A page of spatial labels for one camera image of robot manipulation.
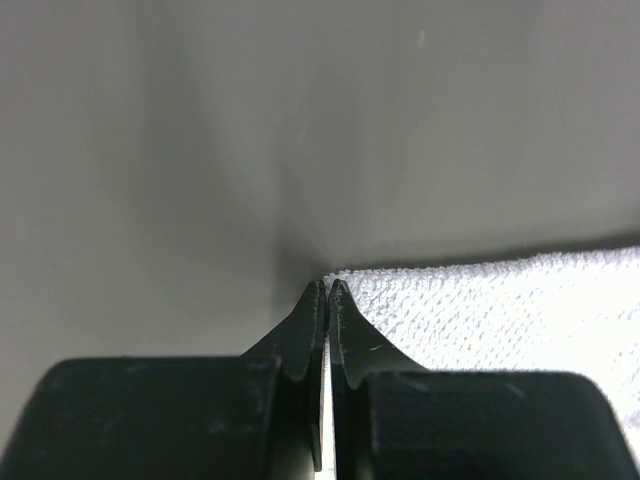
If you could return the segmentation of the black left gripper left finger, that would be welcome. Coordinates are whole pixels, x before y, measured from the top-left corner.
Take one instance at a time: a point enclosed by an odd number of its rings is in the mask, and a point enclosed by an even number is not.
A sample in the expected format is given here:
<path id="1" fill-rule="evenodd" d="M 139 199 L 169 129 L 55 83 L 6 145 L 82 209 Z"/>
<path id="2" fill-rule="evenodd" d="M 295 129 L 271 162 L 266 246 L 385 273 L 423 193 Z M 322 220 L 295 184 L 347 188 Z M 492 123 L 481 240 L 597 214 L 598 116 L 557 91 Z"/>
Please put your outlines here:
<path id="1" fill-rule="evenodd" d="M 326 290 L 238 356 L 68 359 L 37 383 L 5 479 L 310 479 L 322 468 Z"/>

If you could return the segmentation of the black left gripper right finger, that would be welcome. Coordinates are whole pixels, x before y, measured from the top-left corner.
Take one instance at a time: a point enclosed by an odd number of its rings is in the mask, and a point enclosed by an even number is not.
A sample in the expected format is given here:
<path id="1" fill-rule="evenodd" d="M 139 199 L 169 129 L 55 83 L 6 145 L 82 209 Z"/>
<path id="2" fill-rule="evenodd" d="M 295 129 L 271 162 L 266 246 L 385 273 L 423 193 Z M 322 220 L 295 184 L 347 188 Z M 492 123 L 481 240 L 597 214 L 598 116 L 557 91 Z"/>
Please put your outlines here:
<path id="1" fill-rule="evenodd" d="M 359 311 L 328 296 L 340 479 L 635 479 L 614 413 L 564 372 L 429 370 Z"/>

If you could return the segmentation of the white grey cloth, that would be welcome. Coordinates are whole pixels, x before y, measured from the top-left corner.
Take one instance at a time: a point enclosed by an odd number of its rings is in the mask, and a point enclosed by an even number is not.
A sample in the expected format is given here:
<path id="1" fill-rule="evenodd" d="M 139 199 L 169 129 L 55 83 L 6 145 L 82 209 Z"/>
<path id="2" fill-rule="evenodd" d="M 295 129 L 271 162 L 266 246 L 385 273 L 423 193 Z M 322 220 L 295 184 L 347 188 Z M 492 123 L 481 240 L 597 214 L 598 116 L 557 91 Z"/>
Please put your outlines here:
<path id="1" fill-rule="evenodd" d="M 560 370 L 600 386 L 639 451 L 639 251 L 343 271 L 365 317 L 441 370 Z"/>

